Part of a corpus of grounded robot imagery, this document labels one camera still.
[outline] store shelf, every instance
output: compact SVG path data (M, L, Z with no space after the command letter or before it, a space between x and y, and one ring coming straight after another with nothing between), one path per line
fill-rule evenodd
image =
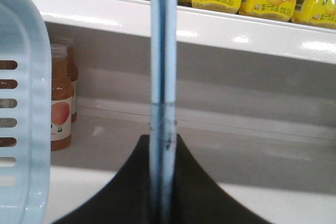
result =
M45 224L72 211L118 171L147 134L144 122L78 115L72 144L52 152ZM334 224L336 145L311 145L179 128L204 169L274 224Z
M33 0L46 22L150 36L144 0ZM336 31L233 14L177 8L177 40L282 57L336 63Z

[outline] black plastic base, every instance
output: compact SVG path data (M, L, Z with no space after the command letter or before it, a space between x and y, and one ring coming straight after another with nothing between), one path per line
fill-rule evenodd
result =
M149 136L142 135L115 177L81 207L54 224L149 224ZM268 224L225 193L199 166L181 137L172 224Z

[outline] blue tube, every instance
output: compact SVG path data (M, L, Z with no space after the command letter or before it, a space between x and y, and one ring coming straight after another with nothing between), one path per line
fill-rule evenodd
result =
M170 223L175 167L176 0L151 0L150 211L152 223Z

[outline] light blue plastic basket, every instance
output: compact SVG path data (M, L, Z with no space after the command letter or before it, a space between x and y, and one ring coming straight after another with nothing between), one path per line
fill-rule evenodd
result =
M15 99L14 108L0 108L0 137L13 137L0 147L0 223L42 223L50 171L51 56L45 24L31 0L0 0L0 60L17 62L0 70L0 79L17 81L0 89L0 99Z

